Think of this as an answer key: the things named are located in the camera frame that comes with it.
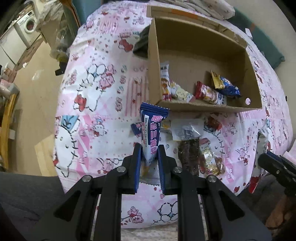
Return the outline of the dark brown jerky packet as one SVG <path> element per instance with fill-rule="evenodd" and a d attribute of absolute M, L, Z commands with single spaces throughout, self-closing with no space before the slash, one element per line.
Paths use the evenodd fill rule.
<path fill-rule="evenodd" d="M 182 167 L 192 175 L 199 175 L 199 139 L 204 134 L 204 121 L 194 119 L 174 119 L 171 121 L 173 140 L 179 143 L 178 158 Z"/>

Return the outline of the blue yellow tiger snack bag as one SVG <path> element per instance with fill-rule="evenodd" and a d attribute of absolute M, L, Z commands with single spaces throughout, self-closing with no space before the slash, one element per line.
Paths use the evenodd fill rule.
<path fill-rule="evenodd" d="M 215 90 L 224 96 L 239 98 L 241 97 L 240 90 L 237 86 L 232 84 L 227 78 L 218 75 L 214 71 L 211 71 L 212 81 Z"/>

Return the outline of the red white rice cake snack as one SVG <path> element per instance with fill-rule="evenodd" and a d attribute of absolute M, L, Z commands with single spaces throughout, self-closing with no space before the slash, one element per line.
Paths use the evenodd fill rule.
<path fill-rule="evenodd" d="M 195 98 L 213 105 L 227 105 L 226 97 L 200 81 L 196 83 Z"/>

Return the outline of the blue white bar snack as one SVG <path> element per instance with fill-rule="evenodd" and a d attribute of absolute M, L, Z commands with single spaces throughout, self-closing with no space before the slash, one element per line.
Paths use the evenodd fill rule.
<path fill-rule="evenodd" d="M 157 152 L 160 140 L 161 123 L 170 110 L 143 102 L 140 105 L 142 131 L 142 169 L 140 182 L 159 185 Z"/>

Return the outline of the white purple rice cake snack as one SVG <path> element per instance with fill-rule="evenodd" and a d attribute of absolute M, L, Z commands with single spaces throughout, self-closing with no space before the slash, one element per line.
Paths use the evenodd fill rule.
<path fill-rule="evenodd" d="M 164 101 L 171 101 L 171 83 L 169 77 L 169 63 L 160 64 L 162 97 Z"/>

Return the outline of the yellow cartoon biscuit packet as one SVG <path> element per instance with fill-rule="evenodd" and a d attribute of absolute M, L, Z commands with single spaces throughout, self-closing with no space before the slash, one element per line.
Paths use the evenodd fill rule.
<path fill-rule="evenodd" d="M 210 147 L 210 141 L 207 138 L 199 140 L 199 153 L 200 153 L 200 170 L 209 175 L 222 175 L 225 173 L 225 166 L 223 159 L 214 154 Z"/>

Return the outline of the small red candy wrapper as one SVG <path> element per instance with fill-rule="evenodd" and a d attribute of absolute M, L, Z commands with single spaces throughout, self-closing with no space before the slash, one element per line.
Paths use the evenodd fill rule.
<path fill-rule="evenodd" d="M 216 120 L 215 118 L 213 118 L 211 116 L 208 117 L 207 126 L 208 126 L 208 128 L 210 128 L 214 131 L 219 131 L 222 128 L 222 124 L 218 120 Z"/>

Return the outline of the blue pink small bar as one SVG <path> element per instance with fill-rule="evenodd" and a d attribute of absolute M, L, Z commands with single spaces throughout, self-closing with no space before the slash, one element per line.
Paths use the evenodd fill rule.
<path fill-rule="evenodd" d="M 131 125 L 132 132 L 135 136 L 141 137 L 142 135 L 142 124 L 141 123 L 132 123 Z M 161 132 L 171 133 L 171 121 L 165 120 L 161 123 Z"/>

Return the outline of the pink cartoon bed sheet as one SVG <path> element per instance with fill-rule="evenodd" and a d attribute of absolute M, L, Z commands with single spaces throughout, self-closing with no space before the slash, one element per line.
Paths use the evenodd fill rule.
<path fill-rule="evenodd" d="M 151 25 L 148 5 L 201 16 L 246 42 L 261 109 L 239 113 L 170 110 L 170 115 L 202 119 L 204 137 L 224 162 L 225 173 L 220 180 L 235 194 L 245 188 L 253 191 L 263 175 L 257 167 L 257 156 L 265 150 L 283 154 L 293 139 L 289 108 L 278 76 L 254 42 L 234 25 L 156 1 L 104 4 L 78 30 L 69 49 L 55 117 L 53 162 L 63 189 L 68 191 L 84 175 L 106 175 L 141 141 L 130 125 L 141 122 L 140 105 L 149 102 L 149 60 L 133 54 L 133 48 L 140 32 Z M 222 124 L 221 130 L 208 128 L 210 116 Z"/>

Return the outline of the teal cushion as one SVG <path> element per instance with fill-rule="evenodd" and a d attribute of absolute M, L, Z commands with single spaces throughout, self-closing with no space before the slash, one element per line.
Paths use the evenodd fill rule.
<path fill-rule="evenodd" d="M 235 9 L 235 15 L 228 21 L 246 33 L 246 29 L 250 30 L 252 41 L 258 47 L 259 51 L 267 59 L 273 69 L 277 68 L 280 63 L 285 61 L 284 55 L 274 45 L 269 36 L 265 34 L 255 23 L 253 23 L 244 13 Z"/>

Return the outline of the wooden chair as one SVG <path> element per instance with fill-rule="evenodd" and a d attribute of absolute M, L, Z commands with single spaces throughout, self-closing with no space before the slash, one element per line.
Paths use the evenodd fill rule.
<path fill-rule="evenodd" d="M 13 119 L 13 112 L 16 105 L 16 94 L 12 94 L 4 107 L 3 119 L 1 122 L 1 169 L 9 169 L 9 150 L 8 141 L 10 137 L 10 125 Z"/>

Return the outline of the small yellow cartoon snack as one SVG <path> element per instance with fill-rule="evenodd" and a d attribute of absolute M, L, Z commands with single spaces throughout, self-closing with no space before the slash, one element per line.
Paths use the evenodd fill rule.
<path fill-rule="evenodd" d="M 196 98 L 191 93 L 184 90 L 180 85 L 175 83 L 175 81 L 170 80 L 170 83 L 171 83 L 171 96 L 173 99 L 182 100 L 186 103 L 195 101 Z"/>

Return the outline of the brown cardboard box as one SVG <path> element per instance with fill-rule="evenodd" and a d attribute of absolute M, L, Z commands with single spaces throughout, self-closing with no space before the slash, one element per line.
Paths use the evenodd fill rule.
<path fill-rule="evenodd" d="M 149 101 L 179 112 L 239 113 L 262 108 L 259 88 L 246 42 L 222 25 L 186 11 L 147 6 L 152 19 L 148 37 Z M 212 72 L 238 87 L 239 98 L 227 98 L 225 105 L 204 100 L 166 101 L 161 64 L 169 64 L 169 77 L 182 91 L 195 92 L 197 82 L 212 86 Z"/>

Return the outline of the beige crumpled blanket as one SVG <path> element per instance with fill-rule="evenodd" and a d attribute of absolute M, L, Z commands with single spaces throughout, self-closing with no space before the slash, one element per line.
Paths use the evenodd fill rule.
<path fill-rule="evenodd" d="M 224 0 L 164 0 L 161 2 L 197 11 L 218 20 L 228 20 L 235 16 L 234 7 Z"/>

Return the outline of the white washing machine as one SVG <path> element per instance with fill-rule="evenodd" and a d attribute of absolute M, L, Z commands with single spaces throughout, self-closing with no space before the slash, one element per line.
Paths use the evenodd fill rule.
<path fill-rule="evenodd" d="M 14 27 L 27 49 L 29 49 L 40 36 L 40 33 L 36 31 L 37 18 L 33 9 L 27 11 L 20 17 L 14 24 Z"/>

